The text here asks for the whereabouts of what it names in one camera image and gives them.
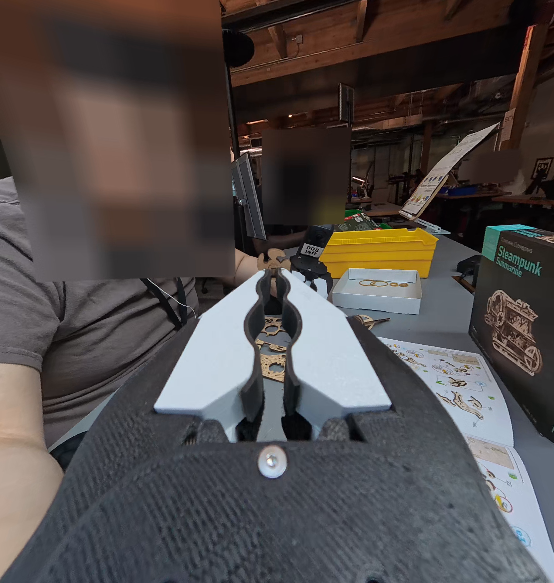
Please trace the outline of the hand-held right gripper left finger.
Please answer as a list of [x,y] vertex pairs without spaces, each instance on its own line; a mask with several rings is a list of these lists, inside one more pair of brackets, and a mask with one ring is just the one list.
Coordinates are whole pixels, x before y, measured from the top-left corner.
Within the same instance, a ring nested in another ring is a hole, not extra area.
[[255,339],[265,324],[269,269],[255,273],[198,320],[154,409],[216,420],[237,442],[242,419],[263,408],[263,381]]

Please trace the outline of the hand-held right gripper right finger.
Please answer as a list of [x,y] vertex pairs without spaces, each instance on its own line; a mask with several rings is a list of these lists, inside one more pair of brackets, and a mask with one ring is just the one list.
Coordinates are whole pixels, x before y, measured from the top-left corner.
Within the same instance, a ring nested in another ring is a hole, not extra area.
[[276,290],[290,337],[286,416],[298,413],[319,431],[331,418],[390,410],[391,400],[344,313],[287,270],[276,275]]

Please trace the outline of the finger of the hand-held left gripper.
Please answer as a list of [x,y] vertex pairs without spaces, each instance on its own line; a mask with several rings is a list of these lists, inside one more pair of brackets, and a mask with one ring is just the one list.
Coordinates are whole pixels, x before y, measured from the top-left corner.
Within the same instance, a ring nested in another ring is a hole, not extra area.
[[305,275],[304,283],[321,297],[328,298],[331,291],[331,275],[322,274],[320,277],[312,279],[309,275]]

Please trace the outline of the small wooden propeller part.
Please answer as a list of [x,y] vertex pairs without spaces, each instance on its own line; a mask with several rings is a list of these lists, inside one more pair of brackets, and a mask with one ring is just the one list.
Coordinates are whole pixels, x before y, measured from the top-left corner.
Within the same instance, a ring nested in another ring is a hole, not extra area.
[[283,250],[270,248],[266,253],[261,253],[257,262],[258,271],[269,270],[272,277],[276,277],[279,270],[291,271],[291,262]]

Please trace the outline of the plywood parts sheet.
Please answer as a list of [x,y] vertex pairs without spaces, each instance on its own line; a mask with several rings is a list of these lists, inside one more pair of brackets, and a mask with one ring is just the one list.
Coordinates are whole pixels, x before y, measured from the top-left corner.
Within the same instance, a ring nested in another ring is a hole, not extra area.
[[285,331],[280,317],[265,317],[265,324],[255,340],[259,349],[262,376],[278,383],[284,383],[287,347],[269,339]]

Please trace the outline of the another person's forearm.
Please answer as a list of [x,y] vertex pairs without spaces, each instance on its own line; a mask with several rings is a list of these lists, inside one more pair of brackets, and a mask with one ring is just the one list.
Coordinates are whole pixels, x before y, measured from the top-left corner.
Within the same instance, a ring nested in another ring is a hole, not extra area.
[[271,248],[283,251],[298,248],[304,242],[307,231],[308,228],[292,232],[289,227],[284,227],[283,234],[271,234],[266,230],[266,240],[257,240],[255,243],[257,252],[267,252]]

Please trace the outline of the black model kit box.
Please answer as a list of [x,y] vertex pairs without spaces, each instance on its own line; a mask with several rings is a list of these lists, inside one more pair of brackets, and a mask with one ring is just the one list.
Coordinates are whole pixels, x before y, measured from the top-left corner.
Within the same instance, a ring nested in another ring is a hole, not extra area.
[[554,443],[554,233],[486,228],[473,302],[470,336]]

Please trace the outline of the white cardboard tray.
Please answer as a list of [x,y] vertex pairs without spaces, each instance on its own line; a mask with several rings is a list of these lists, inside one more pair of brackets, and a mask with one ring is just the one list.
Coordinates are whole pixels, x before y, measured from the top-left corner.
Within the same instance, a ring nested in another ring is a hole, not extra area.
[[[410,282],[407,288],[372,288],[359,285],[363,279]],[[416,270],[350,268],[334,285],[332,303],[340,308],[418,315],[422,299]]]

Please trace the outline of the yellow plastic bin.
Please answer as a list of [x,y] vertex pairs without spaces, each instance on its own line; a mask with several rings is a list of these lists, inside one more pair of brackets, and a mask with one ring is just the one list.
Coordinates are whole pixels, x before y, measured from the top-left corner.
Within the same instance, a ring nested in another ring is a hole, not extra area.
[[320,261],[333,279],[350,268],[417,271],[425,279],[438,240],[420,228],[334,232]]

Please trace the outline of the green printed box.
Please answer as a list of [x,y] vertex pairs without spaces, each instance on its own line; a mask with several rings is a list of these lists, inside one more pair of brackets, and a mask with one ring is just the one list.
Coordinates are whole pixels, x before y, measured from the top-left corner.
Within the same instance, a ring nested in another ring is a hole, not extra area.
[[356,213],[345,217],[345,220],[334,226],[335,232],[354,232],[382,230],[382,227],[364,213]]

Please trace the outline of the grey monitor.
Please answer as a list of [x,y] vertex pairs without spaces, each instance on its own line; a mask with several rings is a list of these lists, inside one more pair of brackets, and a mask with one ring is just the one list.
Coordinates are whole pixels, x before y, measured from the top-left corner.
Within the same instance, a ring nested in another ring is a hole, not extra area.
[[266,241],[264,223],[252,173],[251,156],[248,152],[243,153],[232,162],[231,179],[237,205],[244,213],[246,235]]

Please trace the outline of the white instruction booklet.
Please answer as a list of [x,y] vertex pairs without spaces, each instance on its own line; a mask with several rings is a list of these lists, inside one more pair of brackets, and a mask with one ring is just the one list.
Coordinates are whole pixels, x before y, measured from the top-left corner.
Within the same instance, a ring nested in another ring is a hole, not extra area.
[[378,337],[427,385],[463,434],[490,496],[519,541],[554,582],[554,551],[520,455],[503,394],[482,356]]

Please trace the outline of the wooden clipboard with instruction sheet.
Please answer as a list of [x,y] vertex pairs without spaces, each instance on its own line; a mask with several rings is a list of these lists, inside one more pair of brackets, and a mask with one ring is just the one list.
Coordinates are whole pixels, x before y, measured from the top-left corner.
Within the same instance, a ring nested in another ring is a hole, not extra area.
[[433,166],[401,207],[399,215],[411,221],[418,219],[435,195],[445,185],[449,173],[455,165],[498,129],[499,125],[500,122],[465,136],[461,142]]

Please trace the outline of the black stand pole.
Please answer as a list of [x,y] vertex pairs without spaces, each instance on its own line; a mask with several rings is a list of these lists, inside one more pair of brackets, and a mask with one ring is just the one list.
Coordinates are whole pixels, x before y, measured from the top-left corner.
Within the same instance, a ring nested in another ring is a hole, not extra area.
[[[224,73],[226,81],[227,90],[227,104],[229,112],[229,129],[231,135],[231,148],[234,155],[234,159],[237,160],[240,157],[240,146],[238,142],[238,131],[236,122],[236,111],[234,107],[233,90],[231,85],[231,77],[229,71],[229,64],[224,62]],[[239,251],[246,252],[246,230],[244,222],[244,212],[238,203],[237,198],[233,197],[234,202],[234,217],[235,217],[235,241],[236,248]]]

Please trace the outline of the hanging metal frame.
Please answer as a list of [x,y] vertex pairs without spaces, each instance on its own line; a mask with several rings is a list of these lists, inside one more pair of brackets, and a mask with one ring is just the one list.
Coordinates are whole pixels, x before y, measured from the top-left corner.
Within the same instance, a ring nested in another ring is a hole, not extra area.
[[352,125],[354,122],[354,88],[346,84],[338,85],[338,118],[340,122]]

